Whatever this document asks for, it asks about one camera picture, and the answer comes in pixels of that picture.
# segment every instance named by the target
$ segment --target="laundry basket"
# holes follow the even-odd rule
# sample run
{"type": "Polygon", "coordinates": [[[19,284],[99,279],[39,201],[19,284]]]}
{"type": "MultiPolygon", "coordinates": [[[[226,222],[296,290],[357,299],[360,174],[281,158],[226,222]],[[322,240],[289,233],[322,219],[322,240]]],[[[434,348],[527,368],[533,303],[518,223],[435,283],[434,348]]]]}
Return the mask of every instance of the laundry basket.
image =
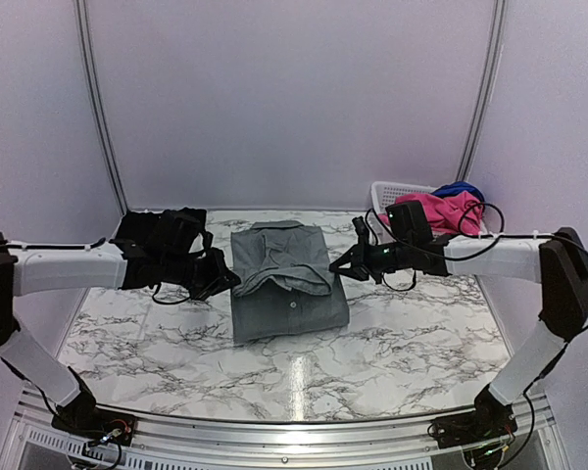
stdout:
{"type": "MultiPolygon", "coordinates": [[[[431,186],[418,186],[415,184],[390,183],[387,181],[375,181],[370,186],[372,206],[376,213],[385,213],[385,208],[392,206],[396,198],[412,193],[432,193],[436,188],[431,186]]],[[[379,224],[374,215],[368,219],[370,228],[379,237],[379,243],[390,243],[393,241],[390,234],[379,224]]]]}

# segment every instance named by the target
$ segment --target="robotic arm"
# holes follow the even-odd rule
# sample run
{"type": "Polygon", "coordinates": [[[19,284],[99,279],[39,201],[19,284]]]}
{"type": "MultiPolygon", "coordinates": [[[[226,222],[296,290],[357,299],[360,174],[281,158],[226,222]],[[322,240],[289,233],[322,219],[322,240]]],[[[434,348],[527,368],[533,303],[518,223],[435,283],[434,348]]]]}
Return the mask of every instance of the robotic arm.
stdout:
{"type": "Polygon", "coordinates": [[[478,394],[475,411],[436,418],[431,426],[441,448],[516,431],[512,403],[551,371],[588,319],[588,257],[577,233],[561,228],[554,235],[533,238],[501,236],[490,247],[492,238],[434,239],[419,202],[390,206],[387,214],[396,241],[371,245],[364,219],[356,217],[358,243],[331,264],[333,272],[360,281],[372,277],[377,284],[384,274],[405,268],[437,276],[494,275],[542,284],[543,308],[533,332],[478,394]]]}
{"type": "MultiPolygon", "coordinates": [[[[80,377],[43,349],[14,316],[13,297],[54,289],[138,289],[166,282],[204,301],[240,282],[226,267],[223,252],[212,247],[205,220],[202,210],[130,212],[114,240],[91,246],[7,243],[0,233],[0,357],[57,404],[54,427],[95,438],[114,420],[131,424],[134,417],[97,408],[80,377]],[[199,239],[202,246],[197,246],[199,239]]],[[[123,433],[122,444],[130,443],[131,434],[123,433]]]]}

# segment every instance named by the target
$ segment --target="blue cloth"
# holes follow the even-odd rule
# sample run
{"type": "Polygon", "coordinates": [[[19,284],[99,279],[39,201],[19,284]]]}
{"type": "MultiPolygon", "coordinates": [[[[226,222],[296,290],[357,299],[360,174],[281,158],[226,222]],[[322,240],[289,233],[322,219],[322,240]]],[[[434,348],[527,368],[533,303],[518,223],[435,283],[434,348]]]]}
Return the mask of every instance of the blue cloth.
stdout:
{"type": "Polygon", "coordinates": [[[437,198],[444,199],[450,196],[457,196],[463,191],[468,191],[468,193],[470,193],[482,203],[486,200],[486,198],[483,197],[481,191],[472,186],[470,183],[466,183],[465,181],[456,181],[455,183],[447,184],[441,188],[436,189],[431,194],[437,198]]]}

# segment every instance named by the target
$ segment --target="white marble surface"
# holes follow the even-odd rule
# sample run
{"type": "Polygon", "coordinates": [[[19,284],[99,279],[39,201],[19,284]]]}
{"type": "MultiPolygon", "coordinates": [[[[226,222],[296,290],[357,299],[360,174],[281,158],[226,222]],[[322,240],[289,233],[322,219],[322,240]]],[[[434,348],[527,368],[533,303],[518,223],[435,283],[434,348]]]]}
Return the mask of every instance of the white marble surface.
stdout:
{"type": "MultiPolygon", "coordinates": [[[[208,230],[231,266],[230,233],[296,219],[322,227],[331,259],[358,213],[214,211],[208,230]]],[[[412,274],[388,276],[409,284],[412,274]]],[[[93,289],[61,352],[99,401],[232,420],[347,420],[469,404],[508,359],[476,282],[421,275],[409,293],[344,279],[348,327],[232,341],[229,293],[155,305],[149,290],[93,289]]],[[[175,288],[170,296],[182,295],[175,288]]]]}

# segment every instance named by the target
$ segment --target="gray shirt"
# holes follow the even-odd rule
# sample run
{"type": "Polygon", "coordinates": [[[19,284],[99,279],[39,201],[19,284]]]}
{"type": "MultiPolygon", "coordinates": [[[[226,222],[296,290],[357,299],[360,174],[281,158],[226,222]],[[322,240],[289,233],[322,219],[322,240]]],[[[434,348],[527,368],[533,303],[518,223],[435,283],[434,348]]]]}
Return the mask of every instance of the gray shirt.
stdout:
{"type": "Polygon", "coordinates": [[[347,325],[349,309],[319,227],[294,220],[260,222],[231,234],[236,343],[347,325]]]}

